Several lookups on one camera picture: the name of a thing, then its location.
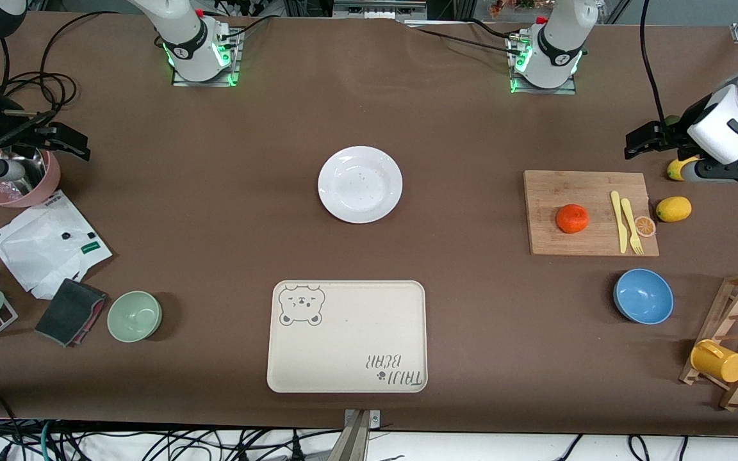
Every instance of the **wooden cutting board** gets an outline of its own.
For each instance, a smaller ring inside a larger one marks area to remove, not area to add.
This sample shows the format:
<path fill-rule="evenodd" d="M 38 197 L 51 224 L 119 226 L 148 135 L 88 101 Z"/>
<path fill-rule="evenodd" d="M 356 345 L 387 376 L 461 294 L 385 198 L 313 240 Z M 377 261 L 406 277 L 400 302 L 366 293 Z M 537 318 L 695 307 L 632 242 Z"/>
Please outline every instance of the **wooden cutting board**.
<path fill-rule="evenodd" d="M 635 218 L 651 218 L 642 173 L 527 170 L 523 178 L 531 254 L 637 256 L 630 243 L 626 253 L 620 253 L 611 191 L 616 190 L 621 198 L 630 201 Z M 589 225 L 585 230 L 566 234 L 557 228 L 557 210 L 568 204 L 582 205 L 588 211 Z M 628 228 L 624 215 L 623 224 Z M 644 256 L 659 256 L 656 234 L 639 240 Z"/>

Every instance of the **yellow mug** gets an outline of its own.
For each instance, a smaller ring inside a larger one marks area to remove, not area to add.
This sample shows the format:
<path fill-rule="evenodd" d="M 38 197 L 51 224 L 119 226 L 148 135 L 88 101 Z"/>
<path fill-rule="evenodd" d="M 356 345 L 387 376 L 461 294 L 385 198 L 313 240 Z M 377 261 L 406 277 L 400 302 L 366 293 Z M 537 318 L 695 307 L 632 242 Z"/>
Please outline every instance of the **yellow mug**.
<path fill-rule="evenodd" d="M 691 350 L 691 367 L 724 382 L 738 380 L 738 353 L 711 341 L 702 339 Z"/>

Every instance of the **black sponge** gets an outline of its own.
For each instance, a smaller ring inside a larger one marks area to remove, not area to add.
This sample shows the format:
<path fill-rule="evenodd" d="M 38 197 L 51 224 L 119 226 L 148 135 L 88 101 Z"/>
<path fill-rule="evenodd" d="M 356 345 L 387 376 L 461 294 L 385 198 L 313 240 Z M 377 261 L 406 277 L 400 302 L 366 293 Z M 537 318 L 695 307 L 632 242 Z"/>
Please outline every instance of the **black sponge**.
<path fill-rule="evenodd" d="M 74 339 L 81 342 L 80 334 L 91 327 L 91 318 L 102 309 L 106 294 L 92 286 L 65 279 L 50 306 L 36 324 L 36 332 L 67 347 Z"/>

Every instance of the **brown table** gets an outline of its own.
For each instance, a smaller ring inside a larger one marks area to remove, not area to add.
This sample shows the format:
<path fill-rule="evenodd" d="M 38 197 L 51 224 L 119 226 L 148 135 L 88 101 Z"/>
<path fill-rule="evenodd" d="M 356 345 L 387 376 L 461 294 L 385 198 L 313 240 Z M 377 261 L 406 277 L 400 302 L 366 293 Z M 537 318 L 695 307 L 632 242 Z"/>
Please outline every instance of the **brown table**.
<path fill-rule="evenodd" d="M 12 75 L 37 69 L 70 18 L 29 14 L 8 39 Z M 80 83 L 59 120 L 93 149 L 90 164 L 62 158 L 61 187 L 115 253 L 85 281 L 112 298 L 152 292 L 161 329 L 121 344 L 102 316 L 60 348 L 31 331 L 47 302 L 0 262 L 20 314 L 0 336 L 17 416 L 332 427 L 344 408 L 379 408 L 399 430 L 738 434 L 714 386 L 677 382 L 721 277 L 738 274 L 738 184 L 667 181 L 673 152 L 623 160 L 625 134 L 655 114 L 636 27 L 594 29 L 576 97 L 510 94 L 501 53 L 391 20 L 270 21 L 228 90 L 170 87 L 154 36 L 144 17 L 103 15 L 62 36 L 47 69 Z M 648 50 L 667 113 L 738 70 L 725 28 L 652 27 Z M 35 92 L 20 101 L 45 107 Z M 356 144 L 389 152 L 405 178 L 396 210 L 367 225 L 316 195 L 326 158 Z M 694 213 L 661 225 L 656 259 L 531 256 L 527 169 L 644 172 L 651 198 L 688 196 Z M 17 213 L 0 208 L 0 225 Z M 661 325 L 613 306 L 635 266 L 673 287 Z M 419 280 L 427 388 L 270 391 L 270 294 L 284 279 Z"/>

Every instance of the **tray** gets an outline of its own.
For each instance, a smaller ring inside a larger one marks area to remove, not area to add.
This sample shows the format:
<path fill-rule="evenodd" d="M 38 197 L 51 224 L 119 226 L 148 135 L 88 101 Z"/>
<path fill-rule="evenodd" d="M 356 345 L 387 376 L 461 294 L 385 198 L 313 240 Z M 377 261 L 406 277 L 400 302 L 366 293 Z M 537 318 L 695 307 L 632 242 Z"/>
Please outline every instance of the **tray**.
<path fill-rule="evenodd" d="M 413 280 L 287 280 L 272 292 L 266 381 L 281 393 L 419 392 L 425 291 Z"/>

